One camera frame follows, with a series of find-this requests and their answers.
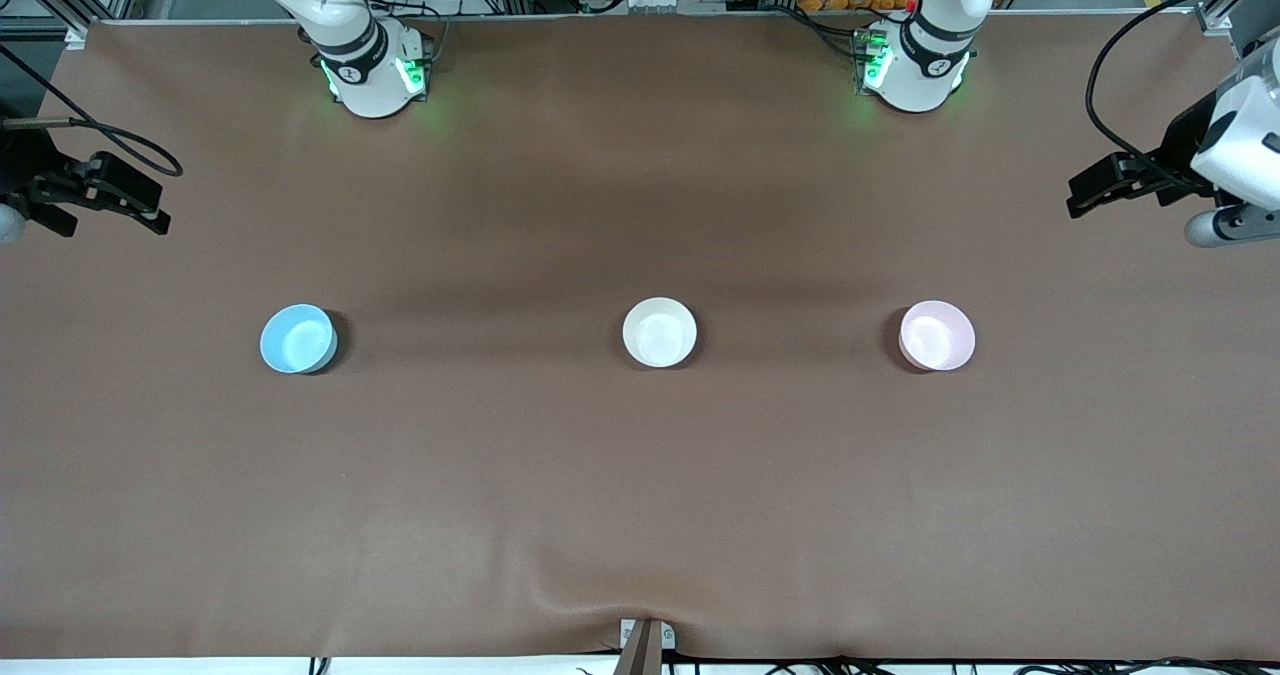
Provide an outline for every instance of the bowl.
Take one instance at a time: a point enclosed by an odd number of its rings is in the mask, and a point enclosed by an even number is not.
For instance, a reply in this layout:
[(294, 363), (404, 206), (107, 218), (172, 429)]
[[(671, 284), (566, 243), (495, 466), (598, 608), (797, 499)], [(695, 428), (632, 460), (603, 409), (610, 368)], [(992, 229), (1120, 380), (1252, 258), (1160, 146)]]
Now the bowl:
[(955, 370), (973, 357), (977, 342), (964, 311), (941, 300), (911, 306), (897, 336), (902, 355), (922, 370)]
[(324, 310), (307, 304), (291, 305), (266, 321), (259, 352), (278, 373), (315, 373), (338, 352), (338, 333)]
[(649, 368), (678, 365), (696, 341), (694, 314), (669, 297), (640, 301), (622, 320), (622, 345), (636, 362)]

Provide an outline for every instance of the green led light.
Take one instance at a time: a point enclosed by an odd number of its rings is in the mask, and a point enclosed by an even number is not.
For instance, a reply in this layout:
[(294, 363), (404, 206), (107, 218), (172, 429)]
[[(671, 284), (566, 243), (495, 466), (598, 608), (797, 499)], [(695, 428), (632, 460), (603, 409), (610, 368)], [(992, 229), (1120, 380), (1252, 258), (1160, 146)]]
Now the green led light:
[(960, 60), (960, 64), (956, 65), (956, 77), (954, 81), (951, 81), (951, 90), (960, 87), (960, 83), (964, 82), (964, 67), (968, 64), (969, 64), (969, 54), (966, 53), (965, 56)]
[(888, 46), (883, 46), (879, 55), (872, 59), (867, 64), (867, 87), (879, 87), (884, 83), (884, 73), (888, 72), (888, 67), (893, 64), (893, 50)]
[(404, 82), (404, 87), (408, 88), (410, 92), (422, 91), (424, 87), (422, 65), (412, 60), (406, 63), (404, 60), (397, 58), (396, 69), (399, 70), (401, 78)]
[(320, 69), (324, 72), (324, 79), (329, 81), (329, 92), (338, 97), (338, 83), (333, 81), (333, 72), (329, 70), (329, 65), (324, 60), (320, 60)]

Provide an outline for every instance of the black band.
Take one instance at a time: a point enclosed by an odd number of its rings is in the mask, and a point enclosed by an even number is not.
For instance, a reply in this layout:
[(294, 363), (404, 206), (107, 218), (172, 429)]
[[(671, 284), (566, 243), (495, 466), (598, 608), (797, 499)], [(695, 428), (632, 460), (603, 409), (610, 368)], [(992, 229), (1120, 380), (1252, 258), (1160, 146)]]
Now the black band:
[(342, 58), (343, 55), (351, 55), (352, 53), (356, 53), (360, 49), (369, 45), (369, 41), (374, 40), (374, 36), (378, 35), (378, 31), (380, 28), (381, 26), (378, 24), (378, 20), (375, 20), (374, 18), (369, 18), (369, 27), (365, 28), (365, 32), (360, 33), (360, 37), (348, 44), (320, 45), (320, 42), (312, 42), (312, 45), (315, 45), (316, 50), (319, 50), (324, 55), (328, 55), (330, 58)]
[(928, 22), (928, 19), (924, 19), (924, 15), (920, 14), (919, 10), (915, 10), (915, 14), (911, 15), (911, 19), (909, 19), (902, 27), (904, 28), (905, 27), (910, 27), (910, 24), (916, 24), (925, 33), (928, 33), (928, 35), (931, 35), (931, 36), (933, 36), (933, 37), (936, 37), (938, 40), (945, 40), (947, 42), (964, 42), (966, 40), (972, 38), (973, 36), (978, 35), (978, 31), (982, 29), (982, 26), (978, 26), (978, 27), (973, 28), (972, 31), (963, 31), (963, 32), (956, 32), (956, 31), (948, 31), (946, 28), (940, 28), (938, 26), (934, 26), (933, 23)]
[(947, 73), (969, 54), (968, 49), (951, 54), (934, 53), (915, 40), (915, 36), (911, 35), (911, 28), (904, 27), (900, 32), (902, 33), (902, 51), (905, 51), (911, 61), (920, 67), (920, 73), (927, 78), (947, 77)]
[(369, 79), (369, 73), (383, 61), (387, 56), (387, 28), (374, 22), (378, 40), (374, 46), (369, 49), (364, 55), (356, 58), (355, 60), (332, 60), (329, 58), (324, 59), (324, 64), (329, 68), (329, 72), (338, 77), (342, 82), (347, 85), (361, 85)]

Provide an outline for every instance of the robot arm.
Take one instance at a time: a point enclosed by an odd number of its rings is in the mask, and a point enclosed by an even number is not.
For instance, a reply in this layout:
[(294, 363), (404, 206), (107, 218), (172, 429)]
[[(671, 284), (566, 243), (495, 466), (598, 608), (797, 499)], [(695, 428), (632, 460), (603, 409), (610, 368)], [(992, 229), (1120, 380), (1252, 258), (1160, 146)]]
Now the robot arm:
[(356, 115), (385, 118), (426, 95), (430, 56), (416, 29), (375, 18), (361, 0), (275, 1), (320, 51), (329, 90)]
[(1216, 92), (1179, 114), (1146, 156), (1188, 187), (1115, 152), (1071, 178), (1068, 210), (1155, 193), (1160, 205), (1198, 195), (1216, 207), (1187, 223), (1188, 241), (1220, 247), (1280, 237), (1280, 40), (1242, 60)]
[(28, 222), (72, 237), (78, 218), (64, 210), (69, 205), (106, 210), (156, 234), (168, 233), (160, 183), (110, 152), (83, 161), (64, 155), (45, 129), (58, 120), (18, 118), (0, 105), (0, 242), (22, 237)]
[(908, 113), (942, 105), (960, 86), (969, 45), (993, 0), (920, 0), (905, 19), (882, 20), (886, 46), (863, 69), (863, 83), (886, 102)]

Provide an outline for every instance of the blue bowl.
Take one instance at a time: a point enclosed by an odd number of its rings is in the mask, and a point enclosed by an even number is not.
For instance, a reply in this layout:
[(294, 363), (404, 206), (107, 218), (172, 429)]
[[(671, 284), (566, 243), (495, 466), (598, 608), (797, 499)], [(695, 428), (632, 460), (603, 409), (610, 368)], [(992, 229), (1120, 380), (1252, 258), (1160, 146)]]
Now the blue bowl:
[(291, 305), (266, 321), (257, 347), (273, 370), (289, 375), (315, 373), (338, 352), (338, 333), (324, 310)]

